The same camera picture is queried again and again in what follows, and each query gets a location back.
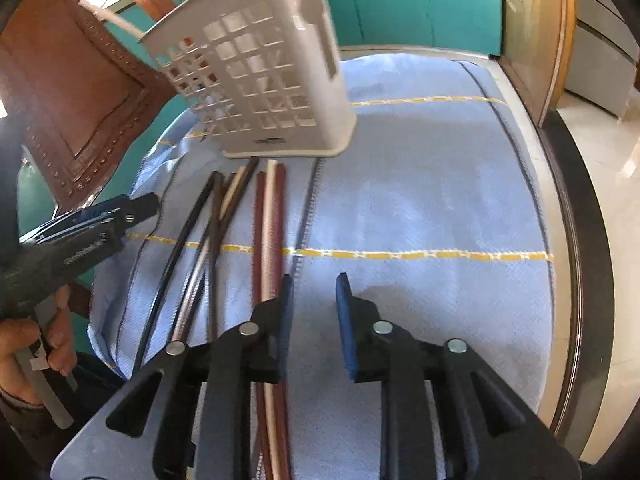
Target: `yellow stripe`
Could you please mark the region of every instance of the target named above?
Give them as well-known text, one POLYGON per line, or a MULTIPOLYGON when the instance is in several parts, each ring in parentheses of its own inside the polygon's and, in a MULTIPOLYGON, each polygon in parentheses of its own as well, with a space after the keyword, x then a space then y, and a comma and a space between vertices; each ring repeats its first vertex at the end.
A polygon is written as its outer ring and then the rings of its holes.
MULTIPOLYGON (((145 238, 139 234, 129 234, 130 238, 145 238)), ((160 236, 148 236, 147 240, 159 242, 161 244, 175 244, 175 240, 160 236)), ((187 247, 196 248, 197 242, 187 242, 187 247)), ((254 248, 246 245, 223 244, 222 250, 230 253, 246 253, 252 254, 254 248)), ((419 251, 343 251, 335 249, 295 249, 287 247, 282 250, 285 256, 306 256, 309 258, 341 258, 347 260, 363 259, 363 260, 421 260, 425 258, 450 259, 450 258, 466 258, 468 260, 477 260, 480 262, 500 261, 500 262, 518 262, 521 260, 547 260, 552 262, 553 255, 544 251, 523 251, 523 252, 503 252, 503 253, 479 253, 474 251, 463 251, 459 249, 446 250, 419 250, 419 251)))
MULTIPOLYGON (((499 105, 509 106, 502 99, 498 99, 495 97, 482 97, 475 95, 435 95, 432 97, 411 97, 406 99, 374 99, 371 101, 360 101, 357 103, 351 103, 353 108, 361 108, 363 106, 379 106, 379 105, 415 105, 421 103, 436 103, 436 102, 468 102, 468 101, 480 101, 485 103, 496 103, 499 105)), ((181 140, 184 139, 197 139, 199 137, 208 137, 211 134, 206 132, 195 132, 194 134, 185 135, 181 140)), ((171 142, 170 140, 160 139, 157 144, 166 144, 167 146, 175 146, 175 142, 171 142)))
POLYGON ((482 97, 471 95, 436 95, 432 97, 412 97, 408 99, 375 99, 372 101, 361 101, 359 103, 351 103, 354 108, 362 106, 377 106, 377 105, 405 105, 405 104, 421 104, 421 103, 435 103, 435 102, 468 102, 468 101, 480 101, 485 103, 496 103, 499 105, 508 106, 505 101, 495 97, 482 97))

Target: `white plastic basket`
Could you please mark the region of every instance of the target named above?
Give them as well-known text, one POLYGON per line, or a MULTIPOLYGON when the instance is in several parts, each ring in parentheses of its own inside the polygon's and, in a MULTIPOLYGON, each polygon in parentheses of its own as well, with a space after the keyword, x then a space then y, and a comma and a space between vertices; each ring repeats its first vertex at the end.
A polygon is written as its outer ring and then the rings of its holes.
POLYGON ((226 156, 334 156, 356 115, 326 0, 187 0, 140 40, 226 156))

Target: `hand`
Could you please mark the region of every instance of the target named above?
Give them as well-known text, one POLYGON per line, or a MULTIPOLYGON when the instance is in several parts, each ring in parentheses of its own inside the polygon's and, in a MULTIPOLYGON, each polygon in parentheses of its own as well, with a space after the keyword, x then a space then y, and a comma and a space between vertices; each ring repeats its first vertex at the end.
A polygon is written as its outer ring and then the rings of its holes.
MULTIPOLYGON (((67 305, 68 286, 60 288, 54 298, 58 312, 46 333, 47 341, 53 348, 47 361, 53 370, 67 376, 78 363, 71 312, 67 305)), ((32 320, 7 319, 0 322, 0 388, 9 395, 36 406, 42 404, 42 401, 20 370, 14 352, 36 342, 39 335, 40 328, 32 320)))

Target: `metal rivet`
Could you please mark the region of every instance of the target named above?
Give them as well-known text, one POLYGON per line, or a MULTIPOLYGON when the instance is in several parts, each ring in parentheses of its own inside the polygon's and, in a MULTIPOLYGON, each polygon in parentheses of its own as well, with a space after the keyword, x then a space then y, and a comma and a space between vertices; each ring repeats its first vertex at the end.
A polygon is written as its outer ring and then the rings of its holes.
POLYGON ((246 323, 242 323, 240 325, 240 333, 242 335, 254 335, 258 333, 260 327, 258 327, 254 322, 248 321, 246 323))
POLYGON ((380 335, 391 334, 394 326, 388 321, 377 321, 373 324, 373 332, 380 335))
POLYGON ((169 355, 180 355, 186 348, 182 341, 171 341, 165 350, 169 355))
POLYGON ((466 343, 462 339, 452 339, 447 343, 447 348, 454 354, 463 354, 466 352, 466 343))

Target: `finger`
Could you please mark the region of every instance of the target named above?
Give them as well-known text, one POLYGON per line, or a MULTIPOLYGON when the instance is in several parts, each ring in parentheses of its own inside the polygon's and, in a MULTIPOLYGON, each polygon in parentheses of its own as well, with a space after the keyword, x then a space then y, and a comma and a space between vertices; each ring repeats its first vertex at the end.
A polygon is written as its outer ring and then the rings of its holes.
POLYGON ((71 323, 71 312, 64 307, 58 310, 53 321, 47 329, 47 341, 53 348, 59 348, 67 340, 73 338, 73 326, 71 323))
POLYGON ((25 348, 38 340, 38 324, 29 319, 7 319, 0 323, 0 360, 7 359, 18 348, 25 348))
POLYGON ((67 340, 60 348, 51 351, 47 361, 53 370, 63 372, 67 369, 69 371, 73 369, 76 366, 76 359, 74 343, 71 340, 67 340))
POLYGON ((66 377, 68 376, 78 364, 78 354, 74 351, 66 360, 65 364, 60 368, 60 373, 66 377))
POLYGON ((69 298, 71 297, 71 289, 68 285, 61 286, 53 295, 53 299, 56 302, 58 308, 66 308, 69 305, 69 298))

